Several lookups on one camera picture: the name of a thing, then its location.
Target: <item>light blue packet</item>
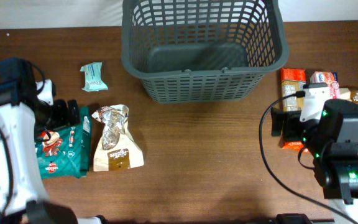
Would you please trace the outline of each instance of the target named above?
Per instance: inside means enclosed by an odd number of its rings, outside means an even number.
[[[109,89],[101,79],[101,69],[101,62],[93,62],[81,67],[80,72],[85,72],[85,86],[82,88],[83,90],[90,92]]]

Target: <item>wooden table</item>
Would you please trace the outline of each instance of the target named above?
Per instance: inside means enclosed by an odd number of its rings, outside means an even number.
[[[358,86],[358,22],[286,23],[285,29],[286,67],[338,72],[341,86]],[[116,104],[130,109],[129,130],[145,154],[145,166],[44,180],[51,201],[71,207],[79,217],[209,222],[305,213],[332,218],[282,189],[260,157],[257,128],[263,111],[280,96],[278,72],[266,75],[241,101],[160,105],[124,70],[120,27],[0,30],[0,60],[9,57],[42,68],[57,86],[56,98],[74,98],[92,111]],[[108,91],[81,89],[80,67],[90,62],[103,62]],[[94,150],[103,125],[93,124]],[[270,126],[269,118],[264,143],[273,171],[291,188],[324,201],[313,172],[298,164],[297,152],[277,146]],[[307,157],[305,163],[311,162]]]

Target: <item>dark green basket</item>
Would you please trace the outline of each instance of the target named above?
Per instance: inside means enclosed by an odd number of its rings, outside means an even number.
[[[240,100],[288,60],[277,0],[124,0],[122,63],[153,100]]]

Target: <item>basket rim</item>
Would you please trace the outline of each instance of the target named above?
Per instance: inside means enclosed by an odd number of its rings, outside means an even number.
[[[198,71],[181,71],[181,70],[174,70],[169,72],[153,72],[153,73],[146,73],[141,72],[138,69],[134,68],[129,61],[129,54],[127,53],[130,51],[129,48],[129,42],[124,41],[129,36],[129,28],[131,26],[130,24],[130,14],[128,10],[126,10],[129,7],[129,1],[125,0],[123,2],[122,8],[123,8],[123,17],[122,17],[122,54],[121,54],[121,62],[124,66],[124,68],[127,70],[128,73],[130,73],[132,76],[140,79],[155,79],[155,78],[180,78],[180,77],[193,77],[193,76],[210,76],[210,75],[240,75],[245,73],[271,73],[274,72],[280,68],[282,68],[289,56],[289,48],[288,48],[288,42],[287,38],[285,37],[285,29],[284,29],[284,23],[281,16],[280,9],[278,7],[278,0],[272,0],[273,3],[273,11],[275,13],[275,21],[277,32],[278,32],[278,38],[279,38],[279,44],[281,47],[280,55],[278,55],[278,60],[276,60],[275,63],[266,66],[266,67],[232,67],[231,69],[227,70],[198,70]]]

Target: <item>basket bottom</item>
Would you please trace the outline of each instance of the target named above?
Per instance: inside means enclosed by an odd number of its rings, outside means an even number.
[[[245,48],[233,42],[161,45],[150,51],[147,72],[248,67],[246,55]]]

